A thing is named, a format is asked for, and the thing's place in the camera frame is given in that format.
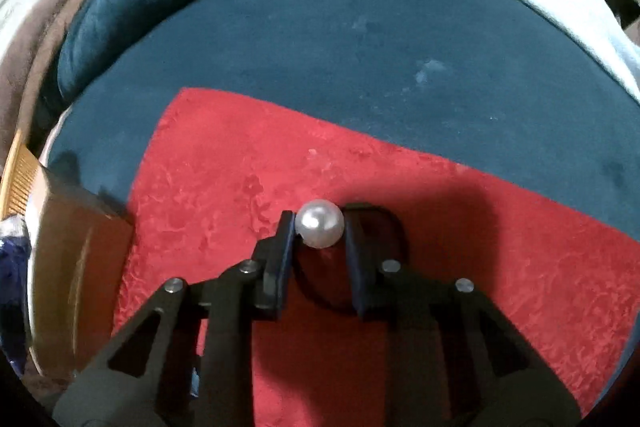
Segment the brown cardboard box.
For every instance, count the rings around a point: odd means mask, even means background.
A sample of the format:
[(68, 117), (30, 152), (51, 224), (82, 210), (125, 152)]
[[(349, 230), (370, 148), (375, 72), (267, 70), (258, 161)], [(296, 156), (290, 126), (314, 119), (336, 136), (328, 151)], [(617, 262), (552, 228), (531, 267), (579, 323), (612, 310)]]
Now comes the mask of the brown cardboard box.
[(44, 167), (25, 218), (29, 351), (40, 374), (69, 381), (111, 337), (132, 225)]

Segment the blue white tissue pack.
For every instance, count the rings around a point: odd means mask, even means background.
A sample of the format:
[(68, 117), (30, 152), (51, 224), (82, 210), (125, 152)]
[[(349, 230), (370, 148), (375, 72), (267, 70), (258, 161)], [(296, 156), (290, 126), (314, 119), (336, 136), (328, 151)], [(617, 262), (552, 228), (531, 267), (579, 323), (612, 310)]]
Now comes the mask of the blue white tissue pack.
[(1, 349), (14, 373), (23, 377), (27, 363), (27, 268), (30, 240), (22, 216), (1, 221)]

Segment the orange plastic mesh basket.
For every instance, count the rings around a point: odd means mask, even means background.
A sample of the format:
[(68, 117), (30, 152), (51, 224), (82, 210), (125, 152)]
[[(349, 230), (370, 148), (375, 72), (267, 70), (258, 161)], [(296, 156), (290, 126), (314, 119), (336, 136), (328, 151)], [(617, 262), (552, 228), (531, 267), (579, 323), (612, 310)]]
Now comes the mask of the orange plastic mesh basket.
[(40, 162), (25, 145), (21, 130), (17, 130), (2, 172), (0, 193), (2, 220), (14, 215), (24, 216), (39, 169)]

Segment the brown quilted blanket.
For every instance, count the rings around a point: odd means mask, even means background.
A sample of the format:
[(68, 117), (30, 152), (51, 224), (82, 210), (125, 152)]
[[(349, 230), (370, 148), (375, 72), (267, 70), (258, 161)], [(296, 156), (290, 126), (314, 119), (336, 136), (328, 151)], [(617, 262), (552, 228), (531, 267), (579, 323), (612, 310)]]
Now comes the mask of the brown quilted blanket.
[(38, 0), (1, 57), (1, 158), (17, 131), (29, 135), (43, 79), (86, 0)]

